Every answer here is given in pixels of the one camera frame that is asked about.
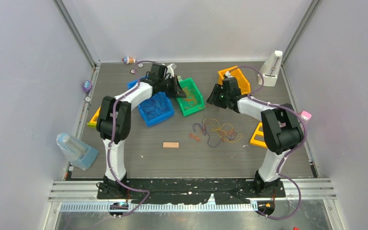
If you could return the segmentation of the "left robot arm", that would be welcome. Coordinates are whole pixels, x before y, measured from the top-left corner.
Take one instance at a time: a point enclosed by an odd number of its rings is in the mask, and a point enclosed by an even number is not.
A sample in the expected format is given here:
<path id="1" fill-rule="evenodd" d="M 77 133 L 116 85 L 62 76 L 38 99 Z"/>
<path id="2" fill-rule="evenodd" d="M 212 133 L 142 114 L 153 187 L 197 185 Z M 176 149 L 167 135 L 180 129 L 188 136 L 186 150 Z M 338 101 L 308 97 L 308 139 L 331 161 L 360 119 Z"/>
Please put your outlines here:
<path id="1" fill-rule="evenodd" d="M 186 98 L 174 63 L 165 65 L 152 63 L 144 78 L 126 92 L 118 96 L 106 96 L 102 100 L 96 130 L 104 142 L 106 150 L 106 171 L 103 184 L 116 198 L 123 198 L 128 186 L 124 164 L 124 145 L 131 130 L 131 112 L 140 103 L 163 92 L 168 98 Z"/>

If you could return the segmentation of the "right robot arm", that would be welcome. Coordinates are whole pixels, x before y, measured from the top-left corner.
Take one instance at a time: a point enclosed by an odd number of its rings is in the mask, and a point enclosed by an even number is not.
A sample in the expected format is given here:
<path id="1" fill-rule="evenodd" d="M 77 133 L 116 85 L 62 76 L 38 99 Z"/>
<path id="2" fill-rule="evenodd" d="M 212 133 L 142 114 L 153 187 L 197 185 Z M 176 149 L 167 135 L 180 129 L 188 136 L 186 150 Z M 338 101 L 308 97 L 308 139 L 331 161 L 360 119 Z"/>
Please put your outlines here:
<path id="1" fill-rule="evenodd" d="M 290 104 L 272 104 L 242 94 L 234 77 L 215 84 L 207 103 L 261 121 L 267 152 L 255 173 L 253 189 L 259 196 L 268 196 L 278 186 L 288 156 L 304 141 L 300 116 Z"/>

